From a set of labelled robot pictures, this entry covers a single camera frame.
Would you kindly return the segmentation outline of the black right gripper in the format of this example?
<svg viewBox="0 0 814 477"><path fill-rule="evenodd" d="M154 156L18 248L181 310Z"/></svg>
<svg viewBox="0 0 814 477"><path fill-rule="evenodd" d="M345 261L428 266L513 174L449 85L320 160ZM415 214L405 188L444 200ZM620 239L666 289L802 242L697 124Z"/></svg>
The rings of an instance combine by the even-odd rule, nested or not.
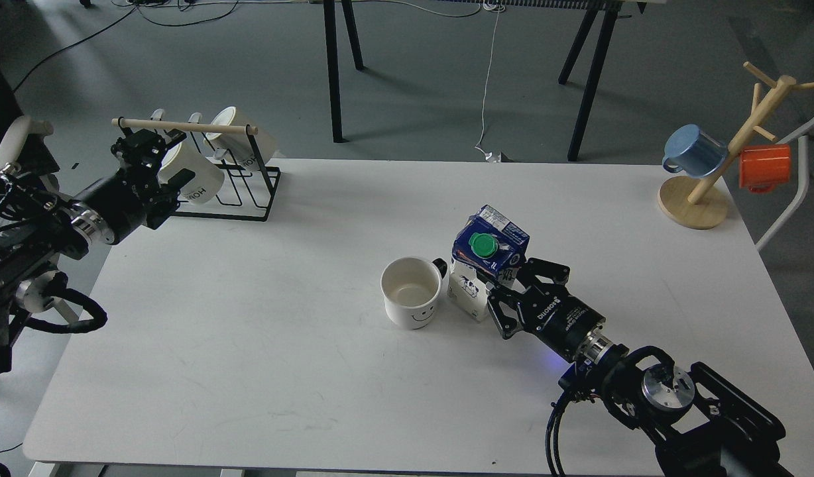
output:
<svg viewBox="0 0 814 477"><path fill-rule="evenodd" d="M490 314L502 339L525 331L573 362L587 335L606 317L569 293L569 276L566 265L528 258L516 275L524 291L487 282Z"/></svg>

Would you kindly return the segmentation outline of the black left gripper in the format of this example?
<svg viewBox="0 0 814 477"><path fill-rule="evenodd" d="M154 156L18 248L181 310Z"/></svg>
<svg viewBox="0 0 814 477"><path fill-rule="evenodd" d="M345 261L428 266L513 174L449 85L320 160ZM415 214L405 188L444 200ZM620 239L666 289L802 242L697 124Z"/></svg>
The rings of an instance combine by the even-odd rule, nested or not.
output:
<svg viewBox="0 0 814 477"><path fill-rule="evenodd" d="M180 190L195 178L182 169L170 179L158 177L165 154L186 134L177 129L166 135L147 129L123 128L111 147L120 167L70 200L71 226L88 244L119 244L140 226L158 229L179 208Z"/></svg>

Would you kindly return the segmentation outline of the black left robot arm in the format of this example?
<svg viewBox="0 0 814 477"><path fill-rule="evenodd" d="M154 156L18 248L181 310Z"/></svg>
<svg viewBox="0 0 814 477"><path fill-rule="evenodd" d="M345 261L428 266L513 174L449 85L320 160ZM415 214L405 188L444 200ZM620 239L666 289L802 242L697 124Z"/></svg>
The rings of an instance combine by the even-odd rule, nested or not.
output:
<svg viewBox="0 0 814 477"><path fill-rule="evenodd" d="M0 374L12 369L12 349L25 328L46 333L89 333L107 322L93 299L68 287L54 260L79 260L95 242L119 244L141 226L158 229L179 207L178 195L194 172L158 177L165 154L186 135L125 129L112 146L120 167L112 176L64 199L32 187L24 176L1 172Z"/></svg>

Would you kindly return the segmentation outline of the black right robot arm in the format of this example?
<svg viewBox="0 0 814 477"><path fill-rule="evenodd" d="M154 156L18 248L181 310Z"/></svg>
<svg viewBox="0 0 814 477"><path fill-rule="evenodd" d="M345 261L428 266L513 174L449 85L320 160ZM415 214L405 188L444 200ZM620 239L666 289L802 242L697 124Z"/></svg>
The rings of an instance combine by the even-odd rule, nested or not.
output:
<svg viewBox="0 0 814 477"><path fill-rule="evenodd" d="M569 293L567 266L530 258L516 278L522 291L479 272L501 337L531 333L570 363L544 438L553 476L565 475L559 429L568 405L596 399L646 434L666 476L789 475L780 464L783 423L710 366L683 370L655 345L629 350L606 338L605 318Z"/></svg>

